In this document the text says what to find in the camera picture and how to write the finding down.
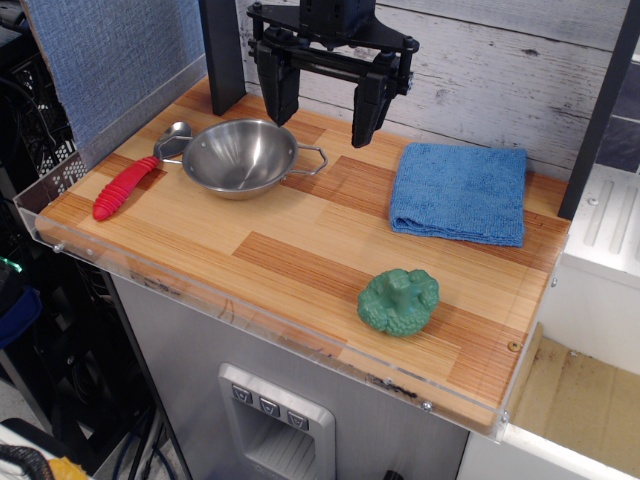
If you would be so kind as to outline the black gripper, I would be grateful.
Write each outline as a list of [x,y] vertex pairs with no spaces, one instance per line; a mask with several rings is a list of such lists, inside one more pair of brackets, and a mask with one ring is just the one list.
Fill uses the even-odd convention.
[[248,7],[251,55],[266,111],[284,125],[299,107],[300,69],[357,82],[352,146],[372,141],[395,95],[409,92],[419,42],[381,23],[374,1],[302,1]]

